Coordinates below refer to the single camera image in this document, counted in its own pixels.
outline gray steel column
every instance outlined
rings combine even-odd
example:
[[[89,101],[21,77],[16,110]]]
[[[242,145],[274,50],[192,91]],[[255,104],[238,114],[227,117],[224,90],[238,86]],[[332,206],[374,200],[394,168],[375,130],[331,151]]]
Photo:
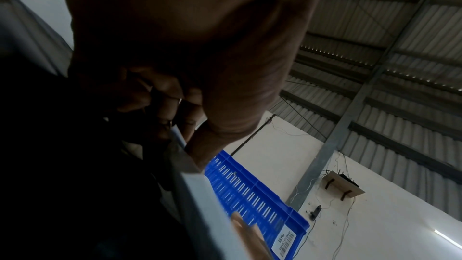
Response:
[[[351,104],[346,109],[340,121],[332,130],[331,134],[327,138],[324,145],[318,152],[318,155],[311,162],[308,169],[303,174],[302,178],[293,189],[292,193],[287,199],[286,204],[291,206],[293,209],[299,211],[302,207],[308,193],[313,188],[316,179],[319,178],[325,166],[329,162],[334,151],[338,148],[339,143],[346,138],[348,135],[348,127],[352,121],[355,121],[361,113],[364,99],[372,92],[374,84],[380,78],[383,73],[385,66],[384,63],[395,49],[396,44],[401,40],[403,36],[409,31],[411,26],[414,24],[417,16],[422,12],[425,5],[430,0],[420,0],[416,4],[414,13],[409,18],[408,22],[401,29],[399,34],[394,38],[393,42],[387,47],[380,59],[376,62],[372,72],[368,76],[368,79],[364,82],[359,92]]]

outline white label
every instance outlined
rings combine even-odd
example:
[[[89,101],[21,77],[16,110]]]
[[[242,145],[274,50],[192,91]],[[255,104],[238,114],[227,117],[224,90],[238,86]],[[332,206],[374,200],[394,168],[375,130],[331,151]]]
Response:
[[[284,260],[296,237],[297,235],[284,225],[282,230],[279,232],[278,237],[274,241],[271,250],[274,254],[276,254],[276,256],[278,256],[279,259]]]

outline light fixture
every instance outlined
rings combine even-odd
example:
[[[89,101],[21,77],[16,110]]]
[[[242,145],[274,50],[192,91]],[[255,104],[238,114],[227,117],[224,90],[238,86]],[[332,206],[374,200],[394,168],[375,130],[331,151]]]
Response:
[[[462,246],[457,244],[456,242],[454,242],[453,240],[449,239],[448,237],[446,237],[445,235],[443,235],[441,232],[435,230],[435,233],[437,233],[438,235],[442,236],[443,238],[445,238],[448,242],[450,242],[451,244],[453,244],[454,246],[456,246],[457,248],[461,249],[462,250]]]

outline fluorescent tube light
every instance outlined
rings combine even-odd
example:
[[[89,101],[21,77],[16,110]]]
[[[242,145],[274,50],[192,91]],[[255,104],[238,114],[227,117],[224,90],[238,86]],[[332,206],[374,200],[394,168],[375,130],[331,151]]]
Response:
[[[437,233],[438,235],[442,236],[443,238],[445,238],[448,242],[450,242],[451,244],[453,244],[454,246],[456,246],[457,248],[461,249],[462,250],[462,246],[457,244],[456,242],[454,242],[453,240],[449,239],[448,237],[446,237],[445,235],[443,235],[441,232],[435,230],[435,233]]]

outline blue crate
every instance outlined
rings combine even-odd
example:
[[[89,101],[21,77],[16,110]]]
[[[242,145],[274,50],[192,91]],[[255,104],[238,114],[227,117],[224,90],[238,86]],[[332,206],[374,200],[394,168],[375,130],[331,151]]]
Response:
[[[270,250],[283,226],[290,228],[296,237],[285,259],[293,258],[309,227],[298,212],[287,206],[224,150],[210,161],[205,175],[228,216],[238,211],[247,224],[256,223]]]

